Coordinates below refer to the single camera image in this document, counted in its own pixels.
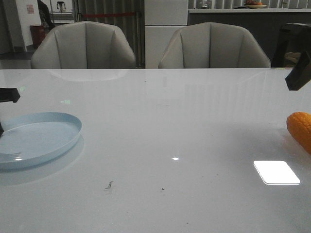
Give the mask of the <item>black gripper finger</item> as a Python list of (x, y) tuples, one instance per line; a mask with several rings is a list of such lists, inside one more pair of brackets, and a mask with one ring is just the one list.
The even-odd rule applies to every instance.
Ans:
[(0, 88), (0, 102), (16, 103), (20, 98), (17, 88)]
[(311, 52), (304, 51), (295, 67), (285, 78), (290, 91), (298, 91), (311, 80)]

